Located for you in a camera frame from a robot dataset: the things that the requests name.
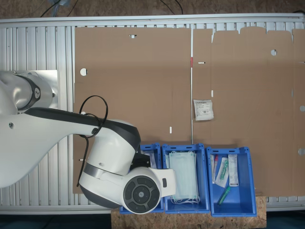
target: blue crate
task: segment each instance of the blue crate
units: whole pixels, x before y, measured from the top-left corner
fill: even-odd
[[[142,151],[154,151],[154,159],[156,161],[157,168],[160,169],[162,168],[161,166],[161,147],[159,143],[151,144],[151,145],[142,145],[141,146]],[[156,212],[164,212],[164,200],[163,197],[160,199],[160,202],[158,203],[157,207],[151,211],[152,213]],[[124,207],[120,207],[120,213],[121,214],[133,214],[129,210],[127,210]]]
[[[164,197],[165,213],[178,214],[178,213],[209,213],[209,194],[208,194],[208,182],[205,164],[205,154],[203,144],[189,145],[189,146],[162,146],[163,156],[163,168],[166,167],[165,155],[168,155],[172,151],[194,151],[196,156],[196,171],[197,171],[197,183],[200,196],[199,204],[173,204],[171,197]]]
[[[205,149],[208,162],[210,209],[213,217],[254,217],[256,213],[256,201],[254,182],[252,174],[252,162],[250,150],[248,147],[236,149]],[[216,176],[218,174],[222,157],[228,157],[228,154],[237,154],[237,169],[239,186],[231,187],[231,190],[221,206],[217,205],[220,196],[225,188],[212,183],[211,160],[210,155],[218,155],[216,167]]]

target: aluminum profile table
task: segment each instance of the aluminum profile table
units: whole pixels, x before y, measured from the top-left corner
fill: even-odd
[[[213,29],[213,34],[260,26],[267,31],[292,32],[292,29],[305,29],[305,17],[303,14],[217,14],[0,20],[0,70],[58,70],[59,108],[73,111],[74,28],[84,26]],[[72,136],[68,136],[30,174],[2,188],[0,214],[110,213],[83,194],[72,193],[72,151]],[[300,209],[305,209],[305,197],[267,197],[267,211]]]

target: cardboard flap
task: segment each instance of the cardboard flap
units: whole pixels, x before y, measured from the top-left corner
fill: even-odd
[[[294,36],[294,193],[304,195],[305,183],[305,30],[293,30]]]
[[[193,117],[194,143],[216,148],[248,146],[256,189],[267,196],[292,195],[291,33],[266,33],[264,28],[245,27],[240,34],[217,31],[212,43],[208,34],[209,31],[196,30],[193,33],[194,50],[211,52],[212,57],[211,64],[204,67],[193,65],[193,85],[200,84],[193,86],[193,99],[211,98],[214,119],[195,121]],[[276,55],[272,55],[272,50],[276,50]]]
[[[76,28],[74,111],[99,95],[108,103],[108,118],[137,127],[142,144],[190,144],[190,67],[190,29]],[[104,117],[105,106],[92,98],[83,111]],[[84,153],[79,141],[76,159]],[[73,192],[80,190],[73,186]]]

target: paper label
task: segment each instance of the paper label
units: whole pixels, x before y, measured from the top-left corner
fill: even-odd
[[[237,171],[237,155],[229,154],[229,184],[231,187],[236,187],[238,183]]]
[[[211,100],[194,100],[194,107],[196,121],[214,118]]]

